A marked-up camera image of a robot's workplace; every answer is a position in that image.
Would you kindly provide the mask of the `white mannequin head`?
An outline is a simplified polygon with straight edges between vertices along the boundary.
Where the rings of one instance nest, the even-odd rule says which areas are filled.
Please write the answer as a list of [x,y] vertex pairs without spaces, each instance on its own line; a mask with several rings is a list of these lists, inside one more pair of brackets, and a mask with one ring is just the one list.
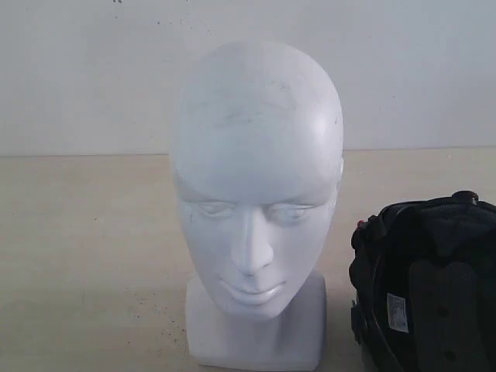
[[343,115],[326,71],[283,43],[236,41],[183,85],[170,169],[195,274],[185,297],[201,364],[313,371],[326,337],[315,266],[343,176]]

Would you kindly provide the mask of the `black helmet with visor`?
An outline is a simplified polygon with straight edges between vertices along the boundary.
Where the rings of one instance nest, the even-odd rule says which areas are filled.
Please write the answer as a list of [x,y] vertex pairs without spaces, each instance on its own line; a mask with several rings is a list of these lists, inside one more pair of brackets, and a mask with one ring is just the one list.
[[495,207],[473,191],[402,201],[350,240],[351,328],[377,371],[495,369]]

